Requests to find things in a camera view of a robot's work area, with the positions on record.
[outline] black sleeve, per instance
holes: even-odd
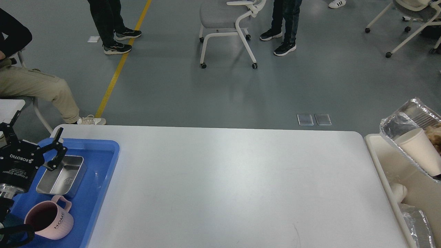
[[[6,57],[20,51],[32,40],[29,29],[0,8],[0,36],[1,33],[7,35],[4,40],[0,37],[0,51]]]

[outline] person's leg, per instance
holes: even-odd
[[[52,104],[66,123],[79,119],[79,109],[66,81],[58,77],[15,66],[0,69],[0,97],[35,96]]]
[[[284,0],[274,0],[274,5],[273,5],[273,21],[271,22],[271,29],[277,33],[280,33],[282,31],[283,2]]]
[[[110,47],[115,43],[113,31],[114,21],[109,0],[87,0],[90,4],[90,13],[103,45]]]
[[[121,17],[119,0],[87,0],[90,4],[90,13],[103,41],[105,54],[128,53],[131,45],[116,42],[114,39],[115,25],[124,28]]]
[[[141,36],[141,31],[132,30],[124,25],[121,17],[121,2],[120,0],[108,0],[113,14],[113,26],[115,28],[115,35],[118,41],[125,39],[138,38]]]
[[[285,37],[283,41],[286,43],[295,44],[301,4],[302,0],[283,1],[283,18],[285,19]]]
[[[297,48],[295,45],[295,37],[297,35],[297,27],[299,25],[301,4],[302,0],[283,1],[282,12],[283,18],[285,19],[285,36],[282,45],[274,50],[274,55],[284,56]]]
[[[123,17],[121,16],[121,2],[120,0],[108,0],[113,15],[113,28],[116,32],[124,32]]]
[[[262,41],[269,41],[272,38],[282,37],[282,3],[283,0],[274,0],[271,28],[260,35],[259,38]]]

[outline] paper cup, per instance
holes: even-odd
[[[56,202],[62,200],[65,208]],[[62,195],[54,195],[52,200],[35,205],[25,217],[25,224],[33,226],[35,234],[52,240],[65,237],[74,225],[74,218],[69,213],[72,203]]]
[[[430,176],[441,174],[441,156],[433,147],[422,128],[411,130],[395,140]]]

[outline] yellow floor line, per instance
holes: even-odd
[[[144,10],[142,11],[141,16],[139,17],[138,23],[136,24],[135,30],[139,30],[139,28],[141,27],[141,24],[144,20],[144,17],[146,16],[147,10],[149,9],[150,3],[152,2],[152,0],[148,0]],[[130,39],[129,40],[129,45],[133,45],[133,42],[135,41],[135,39]],[[112,94],[113,88],[115,87],[115,84],[120,76],[120,73],[124,67],[124,64],[126,63],[126,59],[127,56],[129,56],[129,53],[125,53],[122,55],[121,60],[118,64],[118,66],[116,67],[116,71],[113,74],[112,80],[110,81],[109,86],[107,87],[106,93],[104,94],[103,99],[101,100],[101,104],[98,107],[97,113],[95,114],[96,118],[100,118],[101,115],[103,114],[104,108],[107,105],[107,101],[110,98],[110,95]]]

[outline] black shoe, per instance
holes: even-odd
[[[289,52],[294,51],[297,48],[295,43],[282,42],[282,44],[274,50],[274,55],[276,56],[285,56]]]
[[[279,37],[282,37],[282,31],[280,31],[280,33],[276,33],[276,32],[273,32],[272,29],[269,29],[268,31],[266,31],[260,35],[260,39],[262,41],[269,41],[272,38],[279,38]]]
[[[116,39],[118,41],[122,41],[125,39],[138,38],[141,36],[141,31],[139,30],[131,30],[130,28],[125,28],[122,32],[115,32]]]
[[[115,42],[112,46],[109,47],[103,44],[103,47],[105,54],[123,54],[123,53],[128,53],[130,52],[130,50],[132,50],[131,45],[127,45],[119,42]]]

